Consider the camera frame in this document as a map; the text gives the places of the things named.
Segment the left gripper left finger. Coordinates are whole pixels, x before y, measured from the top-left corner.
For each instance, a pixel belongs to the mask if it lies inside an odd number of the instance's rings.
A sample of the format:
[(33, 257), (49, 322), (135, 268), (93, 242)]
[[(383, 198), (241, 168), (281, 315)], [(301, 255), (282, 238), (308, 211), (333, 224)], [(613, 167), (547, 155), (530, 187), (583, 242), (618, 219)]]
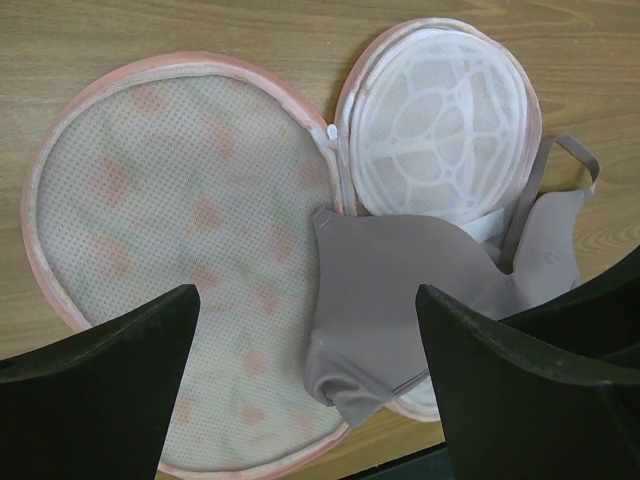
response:
[(154, 478), (199, 309), (181, 285), (2, 360), (2, 478)]

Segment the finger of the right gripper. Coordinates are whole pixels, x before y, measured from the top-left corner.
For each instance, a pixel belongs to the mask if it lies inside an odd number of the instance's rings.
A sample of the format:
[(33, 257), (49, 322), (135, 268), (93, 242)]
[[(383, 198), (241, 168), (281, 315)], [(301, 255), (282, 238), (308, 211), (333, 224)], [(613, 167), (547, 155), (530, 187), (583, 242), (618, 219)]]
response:
[(571, 291), (502, 322), (540, 341), (639, 368), (639, 250)]

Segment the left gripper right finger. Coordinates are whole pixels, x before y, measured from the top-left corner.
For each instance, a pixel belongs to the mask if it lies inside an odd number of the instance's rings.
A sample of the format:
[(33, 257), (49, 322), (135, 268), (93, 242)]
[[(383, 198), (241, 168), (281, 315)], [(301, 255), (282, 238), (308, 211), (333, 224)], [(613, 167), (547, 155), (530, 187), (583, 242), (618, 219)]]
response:
[(638, 478), (638, 370), (549, 345), (433, 286), (416, 311), (455, 478)]

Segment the taupe bra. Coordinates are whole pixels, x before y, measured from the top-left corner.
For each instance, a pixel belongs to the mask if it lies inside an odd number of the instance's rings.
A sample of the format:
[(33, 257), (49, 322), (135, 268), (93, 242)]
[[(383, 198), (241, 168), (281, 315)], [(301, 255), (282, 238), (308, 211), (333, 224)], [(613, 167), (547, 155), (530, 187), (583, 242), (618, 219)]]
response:
[(304, 386), (315, 400), (352, 427), (383, 407), (435, 421), (434, 400), (416, 405), (406, 398), (429, 378), (415, 307), (421, 285), (502, 320), (579, 284), (574, 225), (594, 188), (540, 192), (554, 145), (599, 176), (598, 160), (575, 138), (542, 140), (507, 232), (495, 242), (478, 242), (430, 216), (354, 217), (327, 209), (313, 216), (319, 296)]

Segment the pink floral laundry bag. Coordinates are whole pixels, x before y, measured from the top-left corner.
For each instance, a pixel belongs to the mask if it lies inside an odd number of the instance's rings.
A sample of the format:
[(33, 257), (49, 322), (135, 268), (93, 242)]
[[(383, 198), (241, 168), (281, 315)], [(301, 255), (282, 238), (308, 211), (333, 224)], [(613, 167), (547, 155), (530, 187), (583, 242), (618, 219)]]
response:
[(335, 118), (249, 63), (160, 55), (87, 86), (44, 139), (22, 231), (82, 331), (193, 284), (200, 317), (160, 467), (274, 479), (348, 433), (303, 386), (321, 207), (501, 233), (541, 137), (519, 61), (471, 25), (399, 24), (353, 66)]

